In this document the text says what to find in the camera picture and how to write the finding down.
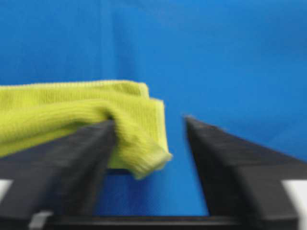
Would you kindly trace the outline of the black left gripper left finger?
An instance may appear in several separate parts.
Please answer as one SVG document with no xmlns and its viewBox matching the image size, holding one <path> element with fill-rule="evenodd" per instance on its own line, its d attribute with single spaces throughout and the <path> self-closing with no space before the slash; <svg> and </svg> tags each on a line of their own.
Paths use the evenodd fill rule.
<svg viewBox="0 0 307 230">
<path fill-rule="evenodd" d="M 91 216 L 116 144 L 108 120 L 1 158 L 1 229 L 40 230 L 52 216 Z"/>
</svg>

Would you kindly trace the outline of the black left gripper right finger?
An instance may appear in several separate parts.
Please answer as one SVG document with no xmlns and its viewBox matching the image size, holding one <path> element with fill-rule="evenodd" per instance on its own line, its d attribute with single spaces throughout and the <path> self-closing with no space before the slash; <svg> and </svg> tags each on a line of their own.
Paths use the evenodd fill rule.
<svg viewBox="0 0 307 230">
<path fill-rule="evenodd" d="M 189 146 L 210 214 L 244 230 L 307 227 L 307 163 L 185 117 Z"/>
</svg>

